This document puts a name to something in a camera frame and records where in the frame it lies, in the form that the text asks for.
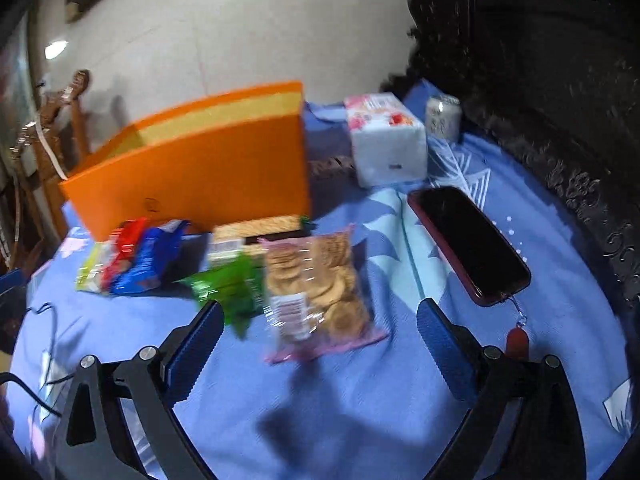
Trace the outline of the blue snack bag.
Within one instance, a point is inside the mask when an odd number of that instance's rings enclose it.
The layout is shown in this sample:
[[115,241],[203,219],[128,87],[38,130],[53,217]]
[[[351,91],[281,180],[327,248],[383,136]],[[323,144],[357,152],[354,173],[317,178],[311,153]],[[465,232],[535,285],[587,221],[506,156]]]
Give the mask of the blue snack bag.
[[146,229],[137,244],[131,266],[114,278],[108,292],[117,296],[140,295],[160,287],[168,266],[180,254],[188,220],[171,220]]

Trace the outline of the pink small-cookie bag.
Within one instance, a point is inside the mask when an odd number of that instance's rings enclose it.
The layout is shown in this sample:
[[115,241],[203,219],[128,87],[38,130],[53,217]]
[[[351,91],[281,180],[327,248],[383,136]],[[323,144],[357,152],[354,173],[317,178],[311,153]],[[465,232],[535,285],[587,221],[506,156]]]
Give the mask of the pink small-cookie bag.
[[266,321],[273,336],[270,364],[311,361],[386,339],[361,292],[352,255],[352,228],[266,240]]

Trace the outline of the red phone charm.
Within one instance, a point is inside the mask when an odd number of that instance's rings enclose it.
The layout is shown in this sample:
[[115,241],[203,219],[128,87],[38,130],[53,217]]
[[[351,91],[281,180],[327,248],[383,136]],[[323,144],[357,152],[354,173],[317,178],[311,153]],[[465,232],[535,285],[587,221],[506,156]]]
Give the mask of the red phone charm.
[[518,314],[518,319],[515,326],[506,335],[506,355],[512,359],[527,361],[529,359],[529,338],[525,327],[528,318],[515,297],[510,297],[509,300]]

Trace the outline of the red-cased smartphone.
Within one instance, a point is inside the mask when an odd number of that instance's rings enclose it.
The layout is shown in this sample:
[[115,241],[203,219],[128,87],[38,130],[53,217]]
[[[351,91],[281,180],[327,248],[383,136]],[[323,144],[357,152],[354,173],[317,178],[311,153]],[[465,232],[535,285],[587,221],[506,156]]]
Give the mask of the red-cased smartphone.
[[420,188],[407,202],[476,304],[491,307],[530,285],[527,264],[460,188]]

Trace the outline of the green snack packet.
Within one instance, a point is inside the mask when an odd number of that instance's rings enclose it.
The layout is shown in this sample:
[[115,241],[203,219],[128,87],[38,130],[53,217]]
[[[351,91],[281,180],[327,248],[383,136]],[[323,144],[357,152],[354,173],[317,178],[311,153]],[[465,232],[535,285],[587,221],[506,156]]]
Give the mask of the green snack packet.
[[182,278],[178,284],[191,289],[201,308],[218,302],[224,310],[224,324],[241,340],[246,338],[252,319],[264,313],[264,269],[250,256],[239,255],[222,266]]

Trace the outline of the blue patterned tablecloth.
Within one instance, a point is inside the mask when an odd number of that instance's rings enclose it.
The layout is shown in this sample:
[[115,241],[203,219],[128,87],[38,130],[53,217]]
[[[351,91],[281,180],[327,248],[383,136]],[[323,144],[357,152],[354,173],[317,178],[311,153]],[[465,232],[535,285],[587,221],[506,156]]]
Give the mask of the blue patterned tablecloth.
[[[338,138],[305,133],[306,153]],[[628,307],[600,248],[574,212],[496,141],[472,136],[460,160],[480,178],[480,200],[533,272],[521,293],[535,356],[562,361],[576,398],[586,471],[629,476],[634,431],[626,399]],[[390,333],[374,346],[307,365],[258,360],[265,326],[223,336],[177,415],[206,462],[226,479],[415,479],[461,419],[416,330],[424,294],[484,344],[514,321],[509,307],[472,304],[449,276],[404,194],[367,192],[346,178],[318,185],[321,231],[355,222],[356,259],[375,318]]]

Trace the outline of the yellow-green snack packet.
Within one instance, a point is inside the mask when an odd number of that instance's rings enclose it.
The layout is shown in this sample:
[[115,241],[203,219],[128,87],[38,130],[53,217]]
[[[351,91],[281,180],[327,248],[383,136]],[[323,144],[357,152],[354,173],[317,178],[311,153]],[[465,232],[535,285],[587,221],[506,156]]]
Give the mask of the yellow-green snack packet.
[[95,242],[88,257],[78,270],[75,281],[76,289],[80,292],[103,294],[105,292],[103,274],[113,254],[112,242]]

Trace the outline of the beige black cracker box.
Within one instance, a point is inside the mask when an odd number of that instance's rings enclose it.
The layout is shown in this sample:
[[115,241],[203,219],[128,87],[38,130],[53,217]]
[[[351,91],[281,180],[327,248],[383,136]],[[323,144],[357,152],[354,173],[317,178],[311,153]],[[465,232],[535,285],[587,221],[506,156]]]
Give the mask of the beige black cracker box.
[[306,217],[279,216],[215,226],[209,242],[207,262],[211,268],[230,263],[239,255],[261,262],[265,249],[261,240],[305,237],[310,230]]

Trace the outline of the small red candy packet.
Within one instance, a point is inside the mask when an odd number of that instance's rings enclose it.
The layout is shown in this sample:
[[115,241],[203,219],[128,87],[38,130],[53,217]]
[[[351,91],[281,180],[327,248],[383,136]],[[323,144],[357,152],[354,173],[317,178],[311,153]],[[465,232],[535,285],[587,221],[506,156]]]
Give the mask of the small red candy packet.
[[112,232],[110,251],[101,273],[102,292],[109,292],[116,278],[130,268],[147,223],[145,217],[127,220]]

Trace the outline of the orange cardboard box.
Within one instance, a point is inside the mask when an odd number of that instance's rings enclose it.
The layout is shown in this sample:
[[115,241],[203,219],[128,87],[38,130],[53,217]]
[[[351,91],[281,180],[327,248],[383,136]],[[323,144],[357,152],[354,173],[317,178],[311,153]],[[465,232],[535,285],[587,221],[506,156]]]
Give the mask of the orange cardboard box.
[[310,216],[304,86],[285,81],[182,104],[133,122],[60,184],[95,240],[122,222],[214,226]]

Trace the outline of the floral tissue pack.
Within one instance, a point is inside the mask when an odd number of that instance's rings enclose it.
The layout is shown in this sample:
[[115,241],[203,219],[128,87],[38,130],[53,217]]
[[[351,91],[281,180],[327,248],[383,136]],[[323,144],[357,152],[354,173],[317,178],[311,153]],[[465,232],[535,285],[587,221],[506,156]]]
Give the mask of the floral tissue pack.
[[362,188],[426,179],[425,127],[393,93],[350,96],[344,107]]

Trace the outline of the white drink can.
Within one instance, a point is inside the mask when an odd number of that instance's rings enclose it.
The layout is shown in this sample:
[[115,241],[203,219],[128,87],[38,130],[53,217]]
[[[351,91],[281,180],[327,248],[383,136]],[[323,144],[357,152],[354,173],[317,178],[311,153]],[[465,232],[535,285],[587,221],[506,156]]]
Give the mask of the white drink can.
[[425,105],[425,129],[428,134],[447,142],[460,138],[462,107],[455,96],[431,96]]

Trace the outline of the carved wooden chair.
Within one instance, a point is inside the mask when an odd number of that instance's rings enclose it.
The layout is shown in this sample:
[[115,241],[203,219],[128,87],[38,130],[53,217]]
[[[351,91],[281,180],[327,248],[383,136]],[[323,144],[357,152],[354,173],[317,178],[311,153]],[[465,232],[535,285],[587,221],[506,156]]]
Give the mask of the carved wooden chair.
[[56,125],[62,110],[70,113],[70,140],[78,162],[90,154],[85,115],[80,97],[91,82],[90,70],[76,70],[70,83],[61,90],[43,93],[42,107],[36,111],[31,124],[22,128],[10,147],[10,161],[14,170],[15,222],[14,241],[8,268],[22,268],[32,272],[47,250],[44,215],[35,196],[39,188],[51,216],[53,231],[58,236],[67,232],[62,215],[65,196],[61,183],[67,179],[67,166],[62,150],[60,129]]

